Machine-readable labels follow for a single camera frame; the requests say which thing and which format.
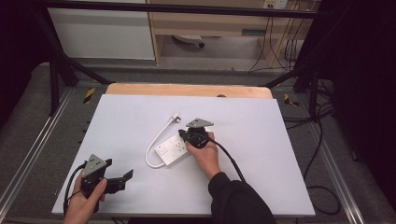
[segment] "white power strip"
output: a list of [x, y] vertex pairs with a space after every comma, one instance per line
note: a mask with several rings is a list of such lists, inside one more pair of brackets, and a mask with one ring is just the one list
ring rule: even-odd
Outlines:
[[186, 155], [187, 148], [177, 133], [154, 148], [166, 165], [170, 165]]

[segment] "black sleeve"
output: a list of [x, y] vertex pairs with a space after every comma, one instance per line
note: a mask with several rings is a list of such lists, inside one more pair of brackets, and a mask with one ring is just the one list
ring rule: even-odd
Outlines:
[[276, 223], [267, 204], [249, 184], [231, 181], [223, 172], [212, 177], [209, 193], [215, 224]]

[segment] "white table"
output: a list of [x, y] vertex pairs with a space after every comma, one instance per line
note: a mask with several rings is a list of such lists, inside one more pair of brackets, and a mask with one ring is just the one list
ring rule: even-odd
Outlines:
[[[126, 190], [107, 195], [99, 213], [129, 217], [210, 216], [208, 181], [189, 155], [162, 169], [145, 163], [154, 136], [179, 112], [181, 123], [171, 124], [156, 145], [185, 128], [195, 118], [215, 123], [210, 129], [238, 163], [246, 181], [277, 217], [315, 214], [291, 148], [276, 100], [191, 96], [103, 95], [81, 148], [65, 180], [52, 213], [63, 212], [65, 186], [71, 173], [93, 153], [113, 159], [105, 177], [124, 175], [134, 168]], [[154, 150], [151, 163], [160, 163]], [[220, 152], [220, 166], [238, 179], [231, 162]]]

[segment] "human hand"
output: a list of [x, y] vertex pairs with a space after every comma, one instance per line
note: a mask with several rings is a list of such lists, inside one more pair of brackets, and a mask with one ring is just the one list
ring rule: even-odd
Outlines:
[[91, 196], [87, 199], [81, 191], [81, 176], [82, 171], [76, 179], [73, 189], [73, 194], [70, 199], [70, 205], [67, 209], [66, 216], [64, 217], [64, 224], [85, 224], [90, 220], [93, 210], [98, 201], [103, 202], [105, 195], [103, 194], [106, 189], [107, 180], [103, 179], [96, 188], [93, 190]]
[[[208, 135], [211, 139], [215, 140], [215, 135], [212, 132], [209, 132]], [[201, 149], [193, 147], [189, 142], [186, 142], [186, 147], [197, 160], [199, 167], [204, 171], [209, 180], [221, 172], [219, 167], [219, 150], [213, 142], [209, 141]]]

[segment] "wall outlet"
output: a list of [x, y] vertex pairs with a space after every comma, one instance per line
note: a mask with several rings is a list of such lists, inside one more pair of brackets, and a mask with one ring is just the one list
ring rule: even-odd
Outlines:
[[288, 0], [276, 0], [274, 4], [274, 9], [285, 9]]
[[274, 8], [276, 0], [265, 0], [262, 8]]
[[162, 142], [154, 149], [166, 165], [170, 165], [179, 160], [188, 152], [186, 144], [184, 144], [183, 139], [178, 135], [178, 133]]

